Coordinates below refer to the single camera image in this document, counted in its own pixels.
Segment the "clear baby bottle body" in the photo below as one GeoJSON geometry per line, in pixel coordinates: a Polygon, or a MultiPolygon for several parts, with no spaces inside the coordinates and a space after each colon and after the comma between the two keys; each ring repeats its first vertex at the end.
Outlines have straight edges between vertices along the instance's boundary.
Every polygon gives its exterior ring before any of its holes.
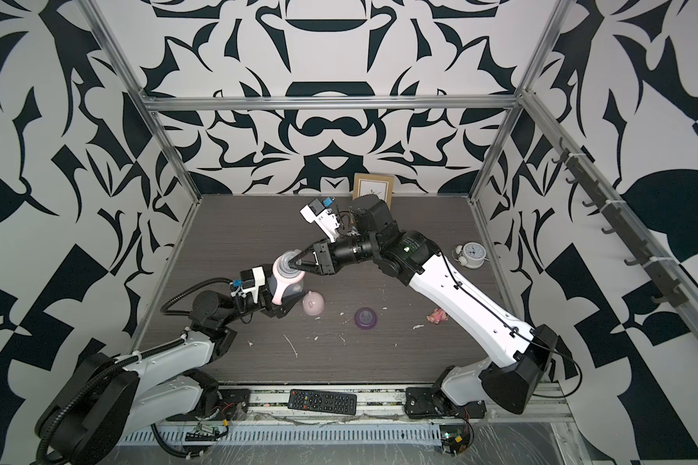
{"type": "Polygon", "coordinates": [[[273,284],[270,285],[271,301],[275,304],[281,304],[287,296],[299,293],[302,290],[302,281],[304,280],[304,271],[297,271],[289,267],[289,260],[293,258],[299,249],[287,251],[279,256],[274,262],[271,272],[273,275],[273,284]]]}

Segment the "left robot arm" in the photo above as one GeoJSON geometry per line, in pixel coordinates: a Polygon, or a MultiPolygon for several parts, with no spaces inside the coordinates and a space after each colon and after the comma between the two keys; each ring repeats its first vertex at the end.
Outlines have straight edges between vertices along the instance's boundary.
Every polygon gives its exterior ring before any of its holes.
{"type": "Polygon", "coordinates": [[[219,383],[202,368],[232,346],[237,334],[228,325],[256,312],[282,318],[305,295],[301,281],[273,277],[251,290],[215,277],[177,294],[163,304],[163,315],[178,315],[174,304],[195,298],[183,314],[189,325],[177,338],[126,356],[98,353],[79,365],[36,423],[36,463],[96,464],[143,427],[179,415],[219,417],[219,383]]]}

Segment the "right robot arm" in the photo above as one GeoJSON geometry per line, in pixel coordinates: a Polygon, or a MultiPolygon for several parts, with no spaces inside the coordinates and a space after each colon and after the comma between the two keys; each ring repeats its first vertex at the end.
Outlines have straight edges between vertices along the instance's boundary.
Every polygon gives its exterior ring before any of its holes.
{"type": "Polygon", "coordinates": [[[335,209],[331,198],[316,198],[301,215],[325,238],[293,255],[290,269],[329,276],[347,265],[372,262],[445,311],[485,350],[486,360],[443,373],[436,401],[463,407],[488,398],[520,415],[536,397],[552,359],[568,360],[556,348],[558,335],[550,327],[533,327],[503,309],[468,281],[434,241],[401,230],[376,195],[354,199],[345,211],[335,209]]]}

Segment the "pink bottle cap dome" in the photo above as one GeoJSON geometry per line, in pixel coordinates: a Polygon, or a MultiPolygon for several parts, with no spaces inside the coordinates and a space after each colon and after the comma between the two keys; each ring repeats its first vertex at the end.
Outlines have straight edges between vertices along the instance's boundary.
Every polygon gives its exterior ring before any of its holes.
{"type": "Polygon", "coordinates": [[[306,315],[311,317],[319,317],[325,310],[324,297],[314,291],[309,291],[302,298],[302,309],[306,315]]]}

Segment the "black remote control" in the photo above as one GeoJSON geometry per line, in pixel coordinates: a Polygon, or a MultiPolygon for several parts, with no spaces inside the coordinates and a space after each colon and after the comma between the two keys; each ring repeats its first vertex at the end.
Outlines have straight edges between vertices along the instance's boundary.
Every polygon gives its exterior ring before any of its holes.
{"type": "Polygon", "coordinates": [[[355,416],[357,395],[315,389],[292,389],[287,407],[296,411],[355,416]]]}

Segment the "small pink toy piece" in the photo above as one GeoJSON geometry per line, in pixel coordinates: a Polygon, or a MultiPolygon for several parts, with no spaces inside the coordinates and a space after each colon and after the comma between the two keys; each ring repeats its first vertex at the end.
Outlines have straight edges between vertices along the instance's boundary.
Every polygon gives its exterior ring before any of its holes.
{"type": "Polygon", "coordinates": [[[446,322],[448,319],[448,314],[441,308],[436,308],[432,314],[427,316],[428,322],[434,325],[439,325],[442,322],[446,322]]]}

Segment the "white alarm clock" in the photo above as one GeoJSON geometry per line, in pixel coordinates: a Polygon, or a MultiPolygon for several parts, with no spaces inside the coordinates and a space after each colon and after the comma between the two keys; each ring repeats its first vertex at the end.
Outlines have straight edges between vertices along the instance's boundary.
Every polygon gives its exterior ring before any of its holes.
{"type": "Polygon", "coordinates": [[[474,241],[457,245],[453,250],[455,261],[466,269],[480,269],[487,261],[486,248],[474,241]]]}

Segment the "green circuit board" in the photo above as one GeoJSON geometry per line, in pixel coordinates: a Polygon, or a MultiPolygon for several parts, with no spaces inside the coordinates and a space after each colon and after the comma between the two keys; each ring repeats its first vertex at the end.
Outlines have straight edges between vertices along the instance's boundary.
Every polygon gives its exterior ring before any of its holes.
{"type": "Polygon", "coordinates": [[[473,438],[468,427],[446,425],[440,428],[440,449],[446,455],[457,456],[470,447],[473,438]]]}

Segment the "wooden picture frame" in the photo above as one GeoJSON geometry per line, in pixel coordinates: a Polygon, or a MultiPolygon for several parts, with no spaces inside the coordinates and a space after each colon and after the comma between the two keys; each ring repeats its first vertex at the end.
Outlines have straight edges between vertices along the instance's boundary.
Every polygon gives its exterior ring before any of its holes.
{"type": "Polygon", "coordinates": [[[395,178],[387,174],[355,174],[353,199],[365,195],[376,195],[380,200],[391,205],[395,178]]]}

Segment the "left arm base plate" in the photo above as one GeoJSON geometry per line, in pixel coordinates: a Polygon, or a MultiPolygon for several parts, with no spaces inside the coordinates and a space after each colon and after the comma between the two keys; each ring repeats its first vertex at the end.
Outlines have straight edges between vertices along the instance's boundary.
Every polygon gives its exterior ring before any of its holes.
{"type": "Polygon", "coordinates": [[[242,420],[249,411],[250,389],[211,389],[203,394],[194,416],[199,420],[242,420]]]}

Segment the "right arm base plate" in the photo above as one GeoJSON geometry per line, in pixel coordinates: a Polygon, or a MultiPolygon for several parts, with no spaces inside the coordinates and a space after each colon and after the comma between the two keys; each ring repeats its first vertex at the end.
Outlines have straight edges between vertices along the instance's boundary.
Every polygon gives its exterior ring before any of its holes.
{"type": "Polygon", "coordinates": [[[465,406],[458,406],[440,389],[433,387],[408,387],[405,390],[403,411],[411,420],[482,420],[488,412],[484,401],[473,401],[465,406]]]}

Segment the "wall hook rack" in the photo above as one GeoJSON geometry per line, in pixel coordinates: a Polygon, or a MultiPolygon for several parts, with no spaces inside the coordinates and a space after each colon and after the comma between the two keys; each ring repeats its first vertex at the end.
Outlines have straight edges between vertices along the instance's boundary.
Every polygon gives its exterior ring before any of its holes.
{"type": "Polygon", "coordinates": [[[606,219],[609,226],[602,230],[603,234],[615,234],[629,251],[631,257],[625,259],[624,264],[641,267],[657,286],[659,296],[653,302],[668,303],[675,308],[688,303],[676,261],[655,242],[647,227],[597,170],[589,156],[562,147],[554,162],[570,171],[569,184],[580,186],[587,194],[589,199],[583,206],[596,210],[606,219]]]}

